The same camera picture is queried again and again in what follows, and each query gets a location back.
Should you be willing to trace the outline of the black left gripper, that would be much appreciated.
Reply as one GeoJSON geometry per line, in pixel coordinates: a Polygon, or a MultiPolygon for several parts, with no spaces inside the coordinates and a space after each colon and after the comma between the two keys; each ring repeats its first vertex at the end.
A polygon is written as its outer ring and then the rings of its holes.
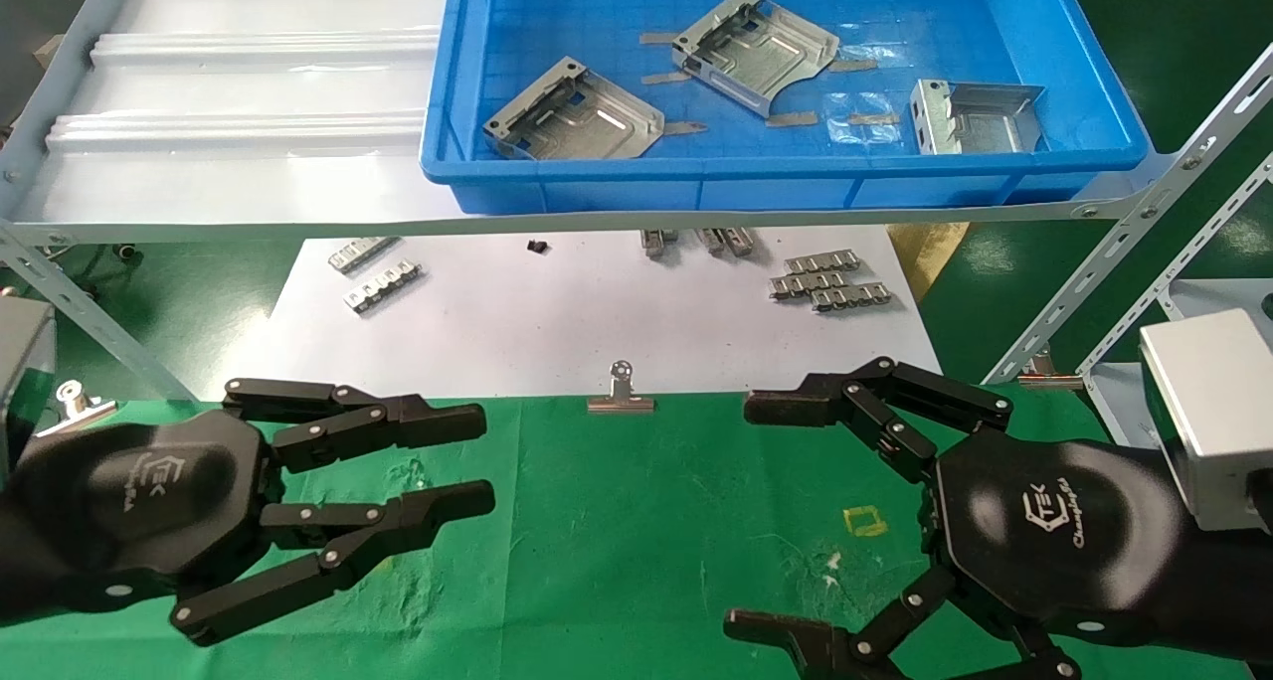
{"type": "Polygon", "coordinates": [[[3,624],[228,584],[281,497],[264,432],[224,410],[32,441],[3,486],[3,624]]]}

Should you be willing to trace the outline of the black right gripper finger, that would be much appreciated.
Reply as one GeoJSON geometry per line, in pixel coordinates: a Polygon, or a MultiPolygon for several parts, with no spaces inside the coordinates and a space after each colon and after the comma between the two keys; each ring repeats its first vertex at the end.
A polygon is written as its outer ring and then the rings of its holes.
{"type": "Polygon", "coordinates": [[[938,450],[901,414],[964,432],[1006,430],[1013,404],[990,391],[889,357],[850,373],[810,373],[787,391],[752,390],[743,402],[750,424],[840,424],[908,483],[927,483],[938,450]]]}

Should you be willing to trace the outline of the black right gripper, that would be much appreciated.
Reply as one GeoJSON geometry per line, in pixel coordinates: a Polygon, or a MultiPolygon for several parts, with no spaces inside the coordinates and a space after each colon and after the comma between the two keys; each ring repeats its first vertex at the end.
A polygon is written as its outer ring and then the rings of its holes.
{"type": "Polygon", "coordinates": [[[981,430],[932,464],[928,521],[941,565],[862,630],[733,607],[724,634],[801,679],[904,679],[891,655],[950,599],[1021,656],[964,679],[1082,679],[1046,633],[1270,661],[1270,536],[1200,530],[1157,450],[981,430]]]}

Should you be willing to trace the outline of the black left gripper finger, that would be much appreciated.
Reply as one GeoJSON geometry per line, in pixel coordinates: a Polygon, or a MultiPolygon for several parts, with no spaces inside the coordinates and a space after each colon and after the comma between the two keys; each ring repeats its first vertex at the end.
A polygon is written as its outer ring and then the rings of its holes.
{"type": "Polygon", "coordinates": [[[494,507],[486,480],[410,492],[378,506],[269,504],[258,522],[269,546],[300,556],[182,599],[171,624],[196,646],[215,646],[354,590],[388,558],[432,548],[446,523],[494,507]]]}
{"type": "Polygon", "coordinates": [[[474,441],[489,429],[477,404],[432,407],[418,393],[377,399],[358,388],[264,378],[233,378],[224,409],[244,421],[283,424],[272,453],[290,472],[306,472],[378,450],[474,441]]]}

